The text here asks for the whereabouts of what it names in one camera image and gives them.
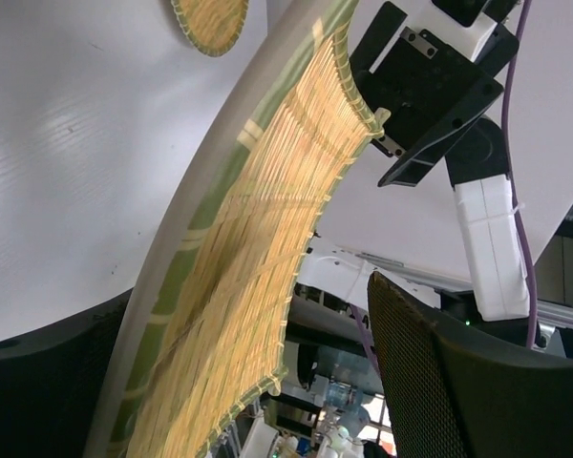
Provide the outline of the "round green-rimmed bamboo plate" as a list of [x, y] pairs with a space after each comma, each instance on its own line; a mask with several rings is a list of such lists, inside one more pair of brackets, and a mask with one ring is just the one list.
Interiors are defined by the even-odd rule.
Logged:
[[210, 57], [229, 52], [238, 40], [248, 0], [172, 0], [180, 29], [191, 46]]

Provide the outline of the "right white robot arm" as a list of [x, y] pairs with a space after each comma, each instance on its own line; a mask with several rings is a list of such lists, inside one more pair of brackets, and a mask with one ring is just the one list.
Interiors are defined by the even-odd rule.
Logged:
[[486, 322], [530, 312], [504, 134], [487, 116], [497, 76], [520, 42], [504, 26], [511, 1], [432, 1], [414, 19], [385, 2], [350, 56], [373, 111], [387, 110], [374, 146], [394, 158], [380, 186], [414, 187], [444, 162], [477, 311]]

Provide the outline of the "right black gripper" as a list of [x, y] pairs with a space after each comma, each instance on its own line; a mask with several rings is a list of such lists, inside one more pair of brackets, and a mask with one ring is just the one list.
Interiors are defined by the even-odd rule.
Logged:
[[502, 95], [496, 76], [520, 41], [503, 24], [512, 1], [489, 1], [465, 28], [432, 2], [417, 19], [386, 1], [350, 57], [368, 106], [386, 109], [373, 146], [400, 157], [378, 187], [415, 187]]

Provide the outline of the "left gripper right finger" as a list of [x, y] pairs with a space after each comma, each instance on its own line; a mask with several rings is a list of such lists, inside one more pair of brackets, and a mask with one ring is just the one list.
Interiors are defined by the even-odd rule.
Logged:
[[573, 457], [573, 360], [488, 335], [380, 272], [371, 333], [400, 457]]

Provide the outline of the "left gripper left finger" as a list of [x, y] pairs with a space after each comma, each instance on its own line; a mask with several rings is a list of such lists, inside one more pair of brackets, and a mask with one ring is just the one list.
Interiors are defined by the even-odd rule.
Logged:
[[0, 342], [0, 457], [80, 457], [131, 294]]

